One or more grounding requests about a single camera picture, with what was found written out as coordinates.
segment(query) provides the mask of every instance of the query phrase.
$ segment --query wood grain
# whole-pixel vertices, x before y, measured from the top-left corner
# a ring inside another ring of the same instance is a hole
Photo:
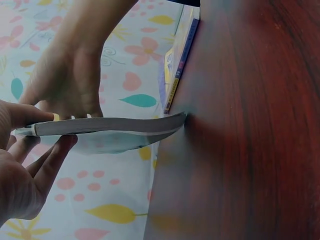
[[[320,1],[202,0],[144,240],[320,238]]]

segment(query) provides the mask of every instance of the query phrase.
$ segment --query pink flower pattern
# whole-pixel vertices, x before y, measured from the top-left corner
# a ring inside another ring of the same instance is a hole
[[[15,2],[15,6],[13,9],[18,9],[22,2],[24,2],[25,4],[28,4],[30,0],[13,0]]]
[[[151,37],[143,37],[141,40],[142,46],[129,45],[124,48],[124,50],[129,54],[134,54],[136,57],[132,60],[132,63],[137,66],[143,66],[147,64],[150,58],[159,61],[161,55],[155,53],[158,48],[158,43]]]
[[[49,22],[38,21],[38,26],[36,27],[36,29],[39,31],[46,31],[52,29],[56,32],[62,20],[63,18],[61,16],[55,16]]]
[[[0,37],[0,49],[5,48],[7,45],[10,45],[11,48],[18,48],[20,46],[20,41],[17,40],[24,31],[24,27],[22,25],[15,26],[10,36],[2,36]]]

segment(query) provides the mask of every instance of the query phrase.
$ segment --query finger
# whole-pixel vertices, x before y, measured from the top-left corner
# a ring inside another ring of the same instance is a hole
[[[6,107],[10,113],[12,129],[23,128],[40,122],[49,122],[54,119],[52,113],[41,111],[31,105],[6,103]]]
[[[8,145],[6,146],[6,149],[8,150],[9,148],[11,148],[11,146],[13,144],[15,144],[17,142],[17,138],[13,135],[10,135],[9,141],[8,141]]]
[[[75,119],[86,119],[88,116],[85,113],[78,113],[74,115]]]
[[[71,116],[70,115],[59,115],[60,116],[60,120],[63,121],[63,120],[70,120],[71,119]]]
[[[57,177],[57,174],[70,149],[77,143],[77,136],[64,135],[54,145],[51,153],[45,159],[39,171],[34,176],[37,189],[47,196]]]
[[[42,167],[45,160],[49,157],[53,149],[54,146],[50,147],[48,151],[46,151],[37,161],[31,163],[29,166],[26,167],[26,170],[29,172],[32,178],[34,178],[37,172],[39,172],[39,169]]]
[[[36,105],[40,100],[37,98],[37,95],[32,87],[31,80],[29,80],[25,90],[22,93],[22,96],[19,99],[20,104],[27,105]]]
[[[22,164],[31,150],[40,143],[40,137],[25,136],[17,141],[8,152],[14,157],[14,159]]]
[[[90,113],[92,118],[103,118],[104,114],[102,113],[100,105],[95,109],[95,111]]]

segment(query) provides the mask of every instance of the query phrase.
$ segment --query book spine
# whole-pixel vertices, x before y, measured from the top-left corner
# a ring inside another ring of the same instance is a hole
[[[178,69],[177,69],[175,77],[174,77],[174,81],[173,81],[173,84],[172,84],[170,95],[168,97],[167,103],[165,105],[165,109],[163,111],[164,114],[168,114],[169,113],[170,107],[172,105],[172,102],[173,102],[173,99],[174,99],[174,96],[175,96],[175,93],[176,93],[176,90],[177,90],[177,87],[178,87],[178,84],[179,84],[179,80],[181,78],[182,72],[183,72],[184,67],[185,67],[186,60],[188,58],[188,54],[189,54],[192,42],[193,42],[193,40],[195,38],[195,35],[196,35],[198,24],[199,24],[199,19],[195,19],[194,18],[193,21],[192,21],[192,24],[190,26],[189,34],[188,34],[188,37],[186,39],[186,43],[185,43],[184,49],[182,51],[182,56],[181,56],[179,66],[178,66]]]

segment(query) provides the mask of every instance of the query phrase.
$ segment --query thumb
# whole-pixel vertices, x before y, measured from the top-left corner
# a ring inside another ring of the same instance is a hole
[[[54,120],[53,113],[41,111],[31,105],[6,102],[6,108],[10,114],[11,129]]]
[[[32,81],[29,80],[26,88],[24,89],[22,96],[19,99],[20,104],[36,105],[40,100],[37,97],[36,92],[33,89]]]

